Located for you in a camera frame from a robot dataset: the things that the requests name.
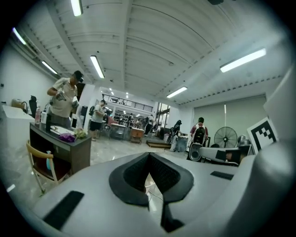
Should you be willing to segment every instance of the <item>white board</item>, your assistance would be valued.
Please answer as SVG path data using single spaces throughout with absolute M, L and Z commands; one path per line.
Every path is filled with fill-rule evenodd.
M 272 122 L 266 117 L 247 129 L 255 154 L 264 147 L 278 141 L 278 134 Z

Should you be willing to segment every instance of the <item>purple cloth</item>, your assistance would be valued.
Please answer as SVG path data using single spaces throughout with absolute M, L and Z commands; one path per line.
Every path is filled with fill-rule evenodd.
M 76 137 L 74 137 L 71 133 L 63 133 L 59 135 L 59 139 L 67 143 L 75 142 Z

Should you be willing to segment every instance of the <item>wooden chair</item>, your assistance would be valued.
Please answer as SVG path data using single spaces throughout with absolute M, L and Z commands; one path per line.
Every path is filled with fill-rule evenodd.
M 54 182 L 56 185 L 61 183 L 65 178 L 66 174 L 70 171 L 71 164 L 59 158 L 55 158 L 55 162 L 54 162 L 53 154 L 47 154 L 47 153 L 38 151 L 37 149 L 33 148 L 30 145 L 29 140 L 26 145 L 27 145 L 27 150 L 29 152 L 29 160 L 30 160 L 31 168 L 33 170 L 37 183 L 41 189 L 41 192 L 44 193 L 45 190 L 42 189 L 38 176 L 41 176 L 51 182 Z M 51 170 L 47 169 L 46 159 L 49 159 Z

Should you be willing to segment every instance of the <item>black backpack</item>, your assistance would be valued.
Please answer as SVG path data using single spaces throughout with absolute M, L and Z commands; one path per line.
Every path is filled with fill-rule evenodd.
M 90 116 L 92 116 L 93 115 L 93 113 L 94 113 L 94 106 L 92 106 L 91 108 L 90 108 L 90 110 L 89 110 L 89 115 Z
M 203 141 L 204 141 L 204 135 L 205 135 L 205 129 L 203 127 L 197 128 L 196 132 L 195 132 L 193 142 L 194 143 L 199 143 L 199 144 L 202 145 Z

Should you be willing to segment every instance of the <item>brown chair seat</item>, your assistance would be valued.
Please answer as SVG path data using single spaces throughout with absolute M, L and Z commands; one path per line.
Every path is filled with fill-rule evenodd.
M 53 159 L 55 174 L 57 180 L 60 180 L 62 177 L 66 175 L 71 169 L 71 164 L 67 161 L 61 160 L 59 158 Z M 51 170 L 47 169 L 46 159 L 39 159 L 37 162 L 33 164 L 34 169 L 45 177 L 54 180 L 54 177 L 51 173 Z

